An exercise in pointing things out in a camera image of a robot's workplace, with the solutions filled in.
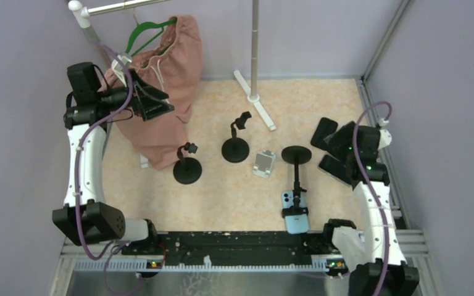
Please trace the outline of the black phone stand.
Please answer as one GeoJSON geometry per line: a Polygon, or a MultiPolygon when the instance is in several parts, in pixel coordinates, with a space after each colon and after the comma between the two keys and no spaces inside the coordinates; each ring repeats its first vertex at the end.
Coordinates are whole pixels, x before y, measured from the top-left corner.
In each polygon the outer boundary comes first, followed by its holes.
{"type": "Polygon", "coordinates": [[[288,208],[284,208],[281,211],[283,218],[287,216],[296,216],[307,213],[307,208],[302,207],[302,193],[306,193],[307,190],[303,189],[300,184],[299,178],[299,166],[309,162],[312,158],[312,152],[310,149],[303,146],[289,146],[285,147],[281,151],[282,159],[289,164],[294,165],[294,185],[293,185],[293,204],[288,208]]]}
{"type": "Polygon", "coordinates": [[[178,160],[173,167],[173,177],[180,184],[195,183],[202,175],[201,163],[192,157],[185,157],[184,152],[195,154],[198,146],[195,143],[187,142],[177,149],[178,160]]]}
{"type": "Polygon", "coordinates": [[[237,130],[244,130],[248,119],[252,117],[250,111],[243,112],[240,117],[230,125],[231,138],[222,145],[222,156],[230,163],[239,163],[249,156],[249,144],[242,138],[237,137],[237,130]]]}

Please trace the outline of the black smartphone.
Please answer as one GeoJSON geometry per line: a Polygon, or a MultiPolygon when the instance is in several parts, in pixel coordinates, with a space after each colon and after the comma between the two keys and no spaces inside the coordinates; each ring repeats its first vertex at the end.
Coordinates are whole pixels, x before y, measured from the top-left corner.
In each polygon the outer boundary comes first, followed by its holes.
{"type": "Polygon", "coordinates": [[[327,150],[328,144],[325,142],[325,138],[335,133],[337,128],[337,121],[327,117],[322,117],[310,140],[310,144],[318,149],[327,150]]]}

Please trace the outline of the blue-cased smartphone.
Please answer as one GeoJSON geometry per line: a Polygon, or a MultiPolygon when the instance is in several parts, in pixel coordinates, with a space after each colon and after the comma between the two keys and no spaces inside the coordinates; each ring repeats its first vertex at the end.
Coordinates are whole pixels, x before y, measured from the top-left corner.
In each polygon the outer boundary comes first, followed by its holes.
{"type": "Polygon", "coordinates": [[[299,198],[299,207],[294,207],[294,194],[292,191],[284,191],[281,195],[281,216],[285,221],[286,232],[289,234],[303,234],[310,229],[309,210],[306,205],[305,192],[299,198]]]}

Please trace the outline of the white-edged smartphone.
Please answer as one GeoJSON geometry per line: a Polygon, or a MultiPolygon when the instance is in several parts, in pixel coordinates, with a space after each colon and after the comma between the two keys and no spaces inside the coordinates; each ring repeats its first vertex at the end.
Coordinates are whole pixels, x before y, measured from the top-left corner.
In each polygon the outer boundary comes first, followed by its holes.
{"type": "Polygon", "coordinates": [[[342,183],[351,185],[351,178],[346,174],[346,168],[337,159],[330,155],[324,155],[320,163],[318,164],[319,169],[332,175],[342,183]]]}

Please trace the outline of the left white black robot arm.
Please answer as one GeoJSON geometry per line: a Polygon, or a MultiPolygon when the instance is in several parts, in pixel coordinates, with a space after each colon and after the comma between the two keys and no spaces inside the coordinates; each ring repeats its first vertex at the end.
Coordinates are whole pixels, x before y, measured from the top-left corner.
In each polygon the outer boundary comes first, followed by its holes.
{"type": "Polygon", "coordinates": [[[101,88],[92,62],[68,67],[72,87],[66,98],[64,126],[70,144],[67,193],[62,208],[53,210],[54,225],[75,245],[123,240],[146,241],[156,236],[149,220],[133,220],[106,203],[102,185],[102,153],[107,123],[114,112],[129,110],[148,121],[174,110],[168,95],[144,82],[132,68],[124,86],[101,88]]]}

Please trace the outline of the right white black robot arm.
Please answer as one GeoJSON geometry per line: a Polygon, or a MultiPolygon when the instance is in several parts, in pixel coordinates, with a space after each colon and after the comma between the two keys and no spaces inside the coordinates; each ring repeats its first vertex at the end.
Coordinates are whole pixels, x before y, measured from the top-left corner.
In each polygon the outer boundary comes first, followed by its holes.
{"type": "Polygon", "coordinates": [[[365,223],[363,231],[342,219],[330,219],[324,227],[349,270],[348,295],[413,295],[420,275],[400,248],[388,169],[378,161],[379,151],[391,143],[389,131],[351,121],[323,143],[327,155],[319,167],[351,186],[365,223]]]}

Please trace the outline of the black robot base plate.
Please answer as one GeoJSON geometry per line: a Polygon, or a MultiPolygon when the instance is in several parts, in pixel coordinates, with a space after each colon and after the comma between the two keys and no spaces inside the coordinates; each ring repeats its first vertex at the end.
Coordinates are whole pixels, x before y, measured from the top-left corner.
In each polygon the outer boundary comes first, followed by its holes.
{"type": "Polygon", "coordinates": [[[209,269],[291,269],[345,275],[349,269],[322,232],[170,231],[131,243],[124,255],[162,255],[164,266],[209,269]]]}

